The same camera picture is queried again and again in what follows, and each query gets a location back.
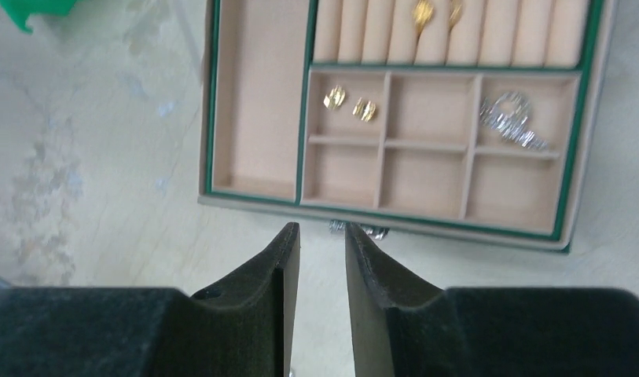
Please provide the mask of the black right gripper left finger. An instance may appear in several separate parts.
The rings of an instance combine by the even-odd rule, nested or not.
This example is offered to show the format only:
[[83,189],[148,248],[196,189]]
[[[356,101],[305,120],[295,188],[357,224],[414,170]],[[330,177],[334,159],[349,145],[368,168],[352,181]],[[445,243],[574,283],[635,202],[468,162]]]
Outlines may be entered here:
[[186,295],[172,287],[0,288],[0,376],[287,376],[300,230]]

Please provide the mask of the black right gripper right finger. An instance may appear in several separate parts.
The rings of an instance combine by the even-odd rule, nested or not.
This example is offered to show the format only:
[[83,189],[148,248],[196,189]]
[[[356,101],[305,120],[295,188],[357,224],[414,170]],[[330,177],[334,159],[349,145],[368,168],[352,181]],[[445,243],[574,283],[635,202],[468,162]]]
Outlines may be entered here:
[[639,376],[639,298],[602,287],[450,287],[345,228],[358,376]]

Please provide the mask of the gold earring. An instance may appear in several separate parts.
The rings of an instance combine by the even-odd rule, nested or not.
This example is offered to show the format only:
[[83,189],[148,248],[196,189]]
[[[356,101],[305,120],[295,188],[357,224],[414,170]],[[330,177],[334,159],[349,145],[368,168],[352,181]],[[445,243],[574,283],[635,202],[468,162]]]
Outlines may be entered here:
[[324,97],[323,105],[328,110],[335,110],[342,106],[347,94],[346,90],[340,86],[334,86]]
[[366,100],[363,97],[357,99],[353,107],[352,115],[362,122],[370,122],[376,117],[377,105],[375,102]]

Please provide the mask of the silver chain pendant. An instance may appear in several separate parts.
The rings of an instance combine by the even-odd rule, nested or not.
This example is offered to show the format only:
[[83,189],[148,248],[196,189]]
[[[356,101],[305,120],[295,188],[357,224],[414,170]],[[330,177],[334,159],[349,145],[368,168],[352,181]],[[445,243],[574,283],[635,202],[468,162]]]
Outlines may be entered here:
[[533,107],[520,91],[504,92],[494,101],[484,97],[479,110],[482,126],[496,131],[503,141],[530,150],[547,150],[549,143],[529,128]]

